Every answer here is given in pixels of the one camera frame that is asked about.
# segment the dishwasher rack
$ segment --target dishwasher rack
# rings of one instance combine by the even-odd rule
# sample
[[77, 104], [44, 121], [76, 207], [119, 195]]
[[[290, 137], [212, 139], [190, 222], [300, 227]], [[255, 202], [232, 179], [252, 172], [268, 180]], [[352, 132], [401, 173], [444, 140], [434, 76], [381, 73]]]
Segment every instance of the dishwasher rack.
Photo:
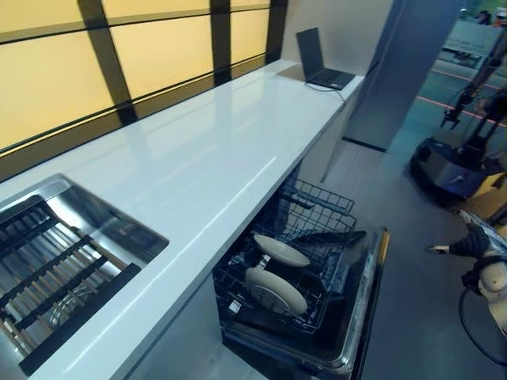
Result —
[[[260, 309], [249, 293], [246, 269], [266, 268], [287, 280], [307, 301], [307, 311], [295, 315], [272, 313], [303, 333], [321, 327], [327, 305], [336, 295], [333, 285], [340, 273], [341, 252], [356, 225], [353, 201], [302, 180], [289, 178], [268, 201], [246, 232], [215, 267], [213, 277], [219, 308], [235, 316], [241, 308]], [[286, 268], [258, 249], [253, 236], [264, 234], [282, 241], [308, 257], [303, 269]]]
[[140, 268], [63, 222], [39, 196], [0, 214], [0, 329], [31, 375]]

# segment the laptop screen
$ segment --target laptop screen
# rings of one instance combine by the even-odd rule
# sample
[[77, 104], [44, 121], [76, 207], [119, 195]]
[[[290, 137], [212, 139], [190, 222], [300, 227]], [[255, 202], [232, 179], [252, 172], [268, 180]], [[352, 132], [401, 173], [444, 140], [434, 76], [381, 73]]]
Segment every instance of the laptop screen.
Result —
[[320, 39], [318, 38], [318, 29], [312, 28], [303, 30], [302, 32], [296, 33], [295, 36], [298, 40], [304, 76], [308, 78], [324, 68], [322, 52], [320, 50]]

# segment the kitchen counter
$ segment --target kitchen counter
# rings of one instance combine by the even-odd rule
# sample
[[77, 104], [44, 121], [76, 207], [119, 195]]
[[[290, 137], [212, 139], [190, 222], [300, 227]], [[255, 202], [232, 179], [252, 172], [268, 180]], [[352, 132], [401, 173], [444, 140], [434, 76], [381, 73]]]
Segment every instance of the kitchen counter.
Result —
[[121, 378], [172, 320], [343, 105], [277, 74], [294, 64], [271, 63], [0, 184], [5, 199], [62, 173], [170, 240], [31, 378]]

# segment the stainless steel sink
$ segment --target stainless steel sink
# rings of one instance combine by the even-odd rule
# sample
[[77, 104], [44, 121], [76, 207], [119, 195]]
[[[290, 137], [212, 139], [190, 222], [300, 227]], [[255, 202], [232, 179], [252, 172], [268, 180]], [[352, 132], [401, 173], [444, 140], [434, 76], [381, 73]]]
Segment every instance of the stainless steel sink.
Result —
[[125, 263], [144, 268], [169, 240], [61, 174], [0, 203], [0, 213], [30, 196], [41, 196], [67, 224], [79, 228]]
[[168, 244], [63, 175], [1, 202], [2, 379], [36, 370]]

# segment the wall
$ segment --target wall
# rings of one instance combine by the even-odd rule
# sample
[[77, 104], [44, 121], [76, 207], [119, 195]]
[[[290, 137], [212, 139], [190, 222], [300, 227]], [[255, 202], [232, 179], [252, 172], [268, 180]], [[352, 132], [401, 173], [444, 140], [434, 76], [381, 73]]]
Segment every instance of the wall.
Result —
[[451, 32], [461, 2], [404, 1], [374, 85], [349, 121], [345, 137], [387, 149]]
[[318, 27], [327, 67], [364, 75], [393, 0], [291, 0], [282, 59], [301, 62], [295, 34]]

